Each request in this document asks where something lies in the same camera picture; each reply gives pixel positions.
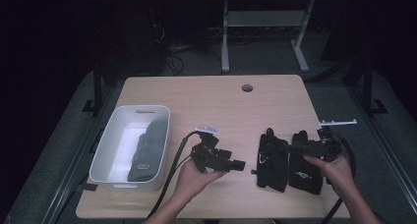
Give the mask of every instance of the wooden table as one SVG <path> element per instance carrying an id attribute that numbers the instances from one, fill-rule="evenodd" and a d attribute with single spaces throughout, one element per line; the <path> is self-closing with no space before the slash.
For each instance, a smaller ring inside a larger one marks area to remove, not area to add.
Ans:
<path id="1" fill-rule="evenodd" d="M 251 92 L 242 85 L 253 87 Z M 165 105 L 171 111 L 171 136 L 166 175 L 183 137 L 195 126 L 221 130 L 217 148 L 232 151 L 231 159 L 246 161 L 244 171 L 231 171 L 209 184 L 178 215 L 179 218 L 307 218 L 324 217 L 337 200 L 324 182 L 320 196 L 287 186 L 285 193 L 259 188 L 251 174 L 257 167 L 260 136 L 267 128 L 291 142 L 292 135 L 306 130 L 318 140 L 318 118 L 298 76 L 158 77 L 127 79 L 117 106 Z M 182 154 L 200 142 L 192 136 Z M 178 172 L 162 204 L 171 197 Z M 82 218 L 144 218 L 153 208 L 156 192 L 112 192 L 98 186 L 84 191 L 77 208 Z M 348 217 L 344 205 L 334 215 Z"/>

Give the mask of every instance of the black electronic device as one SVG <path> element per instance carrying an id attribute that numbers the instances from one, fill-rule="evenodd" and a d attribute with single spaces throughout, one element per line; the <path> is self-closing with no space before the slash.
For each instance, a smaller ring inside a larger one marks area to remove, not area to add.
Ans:
<path id="1" fill-rule="evenodd" d="M 301 134 L 307 135 L 305 131 L 301 131 L 299 135 Z M 319 129 L 318 134 L 321 140 L 305 140 L 297 142 L 297 144 L 286 144 L 284 146 L 285 152 L 322 157 L 324 161 L 332 162 L 341 152 L 340 142 L 333 138 L 328 127 Z"/>
<path id="2" fill-rule="evenodd" d="M 209 133 L 198 132 L 202 141 L 193 146 L 191 157 L 200 172 L 205 172 L 206 168 L 214 171 L 230 172 L 230 170 L 243 171 L 246 162 L 239 160 L 229 160 L 232 152 L 217 149 L 218 138 Z"/>
<path id="3" fill-rule="evenodd" d="M 288 182 L 288 153 L 284 147 L 287 144 L 286 140 L 277 138 L 271 128 L 261 135 L 257 170 L 251 171 L 257 175 L 258 187 L 268 186 L 282 193 L 285 191 Z"/>

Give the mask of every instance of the dark background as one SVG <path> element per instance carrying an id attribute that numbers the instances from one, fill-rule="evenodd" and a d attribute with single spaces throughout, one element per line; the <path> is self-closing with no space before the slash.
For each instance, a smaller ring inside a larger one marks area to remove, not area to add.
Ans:
<path id="1" fill-rule="evenodd" d="M 375 70 L 387 78 L 416 119 L 415 3 L 318 0 L 309 27 L 333 28 L 326 59 L 344 60 L 369 44 L 367 53 Z M 0 0 L 0 221 L 87 73 L 100 66 L 107 84 L 133 75 L 157 75 L 163 68 L 164 46 L 152 41 L 154 19 L 166 25 L 168 35 L 199 44 L 205 44 L 206 27 L 221 26 L 221 19 L 214 18 L 221 17 L 219 1 L 164 1 L 151 16 L 148 4 L 135 0 Z M 187 4 L 199 8 L 184 13 L 189 10 Z M 134 64 L 142 67 L 133 70 L 130 66 Z"/>

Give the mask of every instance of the hand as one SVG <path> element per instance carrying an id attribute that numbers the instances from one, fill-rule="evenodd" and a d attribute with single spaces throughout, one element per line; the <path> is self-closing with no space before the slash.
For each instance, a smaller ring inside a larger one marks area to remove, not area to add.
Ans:
<path id="1" fill-rule="evenodd" d="M 334 191 L 342 199 L 345 198 L 349 189 L 356 187 L 349 162 L 344 156 L 339 155 L 332 162 L 325 162 L 311 156 L 304 156 L 304 158 L 322 170 L 323 175 L 331 181 Z"/>
<path id="2" fill-rule="evenodd" d="M 189 159 L 181 167 L 172 198 L 188 203 L 193 197 L 202 192 L 209 183 L 225 174 L 226 172 L 201 173 L 193 159 Z"/>

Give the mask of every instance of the black cloth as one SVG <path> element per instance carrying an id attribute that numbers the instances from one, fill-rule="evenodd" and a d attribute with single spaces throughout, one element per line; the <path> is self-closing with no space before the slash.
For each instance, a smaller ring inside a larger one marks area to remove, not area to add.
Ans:
<path id="1" fill-rule="evenodd" d="M 140 135 L 128 182 L 147 182 L 156 176 L 164 150 L 167 126 L 166 120 L 155 120 Z"/>
<path id="2" fill-rule="evenodd" d="M 294 134 L 292 145 L 308 141 L 306 131 Z M 303 155 L 291 153 L 289 157 L 288 186 L 319 195 L 322 190 L 323 177 L 320 169 L 303 158 Z"/>
<path id="3" fill-rule="evenodd" d="M 266 134 L 261 135 L 260 147 L 257 158 L 257 186 L 284 192 L 288 177 L 288 153 L 284 146 L 287 141 L 278 139 L 271 128 Z"/>

